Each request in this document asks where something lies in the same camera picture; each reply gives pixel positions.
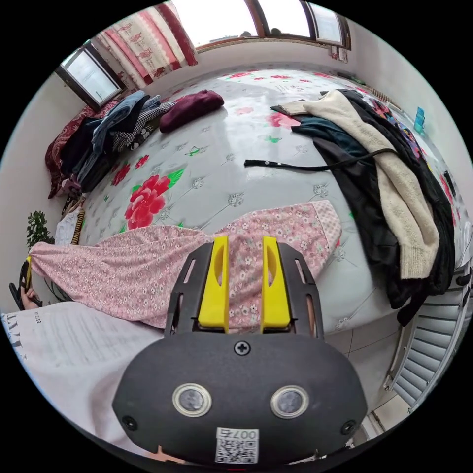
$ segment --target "window frame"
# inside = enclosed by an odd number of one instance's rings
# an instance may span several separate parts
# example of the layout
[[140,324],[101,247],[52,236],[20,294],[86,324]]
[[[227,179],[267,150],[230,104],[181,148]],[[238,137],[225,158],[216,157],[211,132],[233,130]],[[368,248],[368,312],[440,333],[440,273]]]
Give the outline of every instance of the window frame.
[[[119,88],[116,93],[108,96],[103,102],[97,102],[66,69],[82,52],[91,56],[100,69],[102,69],[104,74]],[[127,86],[123,83],[118,74],[108,65],[106,60],[100,55],[90,41],[87,41],[78,48],[64,66],[59,64],[55,72],[65,82],[65,84],[69,86],[96,113],[99,113],[107,103],[127,89]]]
[[332,42],[332,41],[325,41],[325,40],[317,39],[317,31],[318,31],[317,20],[315,19],[313,11],[308,4],[312,2],[299,0],[304,10],[305,17],[307,19],[307,24],[309,27],[310,37],[307,37],[307,36],[300,36],[297,34],[271,34],[268,27],[268,22],[266,20],[265,13],[260,3],[258,2],[258,0],[243,0],[243,1],[245,2],[251,14],[251,17],[253,18],[253,23],[255,24],[257,36],[243,37],[243,38],[242,37],[229,38],[229,39],[223,39],[221,41],[216,41],[214,43],[204,44],[196,48],[198,52],[203,51],[203,50],[213,49],[214,47],[221,46],[225,43],[244,42],[244,41],[255,40],[255,39],[297,40],[297,41],[304,41],[307,43],[318,44],[321,46],[336,46],[336,47],[351,51],[351,36],[350,36],[350,28],[348,27],[348,22],[345,17],[339,15],[338,13],[334,12],[338,20],[338,26],[340,28],[340,33],[341,33],[341,38],[342,38],[341,44]]

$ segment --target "dark green garment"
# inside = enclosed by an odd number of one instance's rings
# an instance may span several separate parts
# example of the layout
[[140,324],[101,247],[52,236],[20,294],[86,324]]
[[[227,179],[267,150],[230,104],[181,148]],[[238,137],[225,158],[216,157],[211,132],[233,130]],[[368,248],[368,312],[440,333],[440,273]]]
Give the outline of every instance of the dark green garment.
[[293,126],[291,129],[295,133],[311,138],[322,138],[335,143],[353,158],[360,158],[368,154],[368,151],[357,140],[352,138],[338,125],[325,118],[303,118],[300,125]]

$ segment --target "white radiator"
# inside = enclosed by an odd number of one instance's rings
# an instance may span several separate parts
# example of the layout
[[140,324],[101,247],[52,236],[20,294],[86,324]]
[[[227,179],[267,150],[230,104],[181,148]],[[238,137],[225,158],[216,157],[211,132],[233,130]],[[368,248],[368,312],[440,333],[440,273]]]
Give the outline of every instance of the white radiator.
[[469,304],[471,264],[469,260],[455,272],[445,294],[428,297],[412,321],[403,359],[390,383],[390,389],[409,404],[410,412],[434,388],[466,331],[473,310],[473,303]]

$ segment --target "curtain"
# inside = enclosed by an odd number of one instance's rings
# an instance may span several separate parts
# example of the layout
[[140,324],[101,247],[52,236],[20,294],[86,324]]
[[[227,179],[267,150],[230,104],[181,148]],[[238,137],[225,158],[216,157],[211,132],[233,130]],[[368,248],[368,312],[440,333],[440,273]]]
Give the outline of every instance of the curtain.
[[124,18],[91,40],[129,92],[197,64],[197,52],[174,13],[162,3]]

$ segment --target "qr code sticker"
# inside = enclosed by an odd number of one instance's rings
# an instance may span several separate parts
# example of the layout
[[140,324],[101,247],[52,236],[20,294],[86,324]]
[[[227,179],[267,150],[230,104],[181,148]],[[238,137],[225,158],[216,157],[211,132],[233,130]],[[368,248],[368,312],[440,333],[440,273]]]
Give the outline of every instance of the qr code sticker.
[[217,429],[216,463],[258,463],[258,429]]

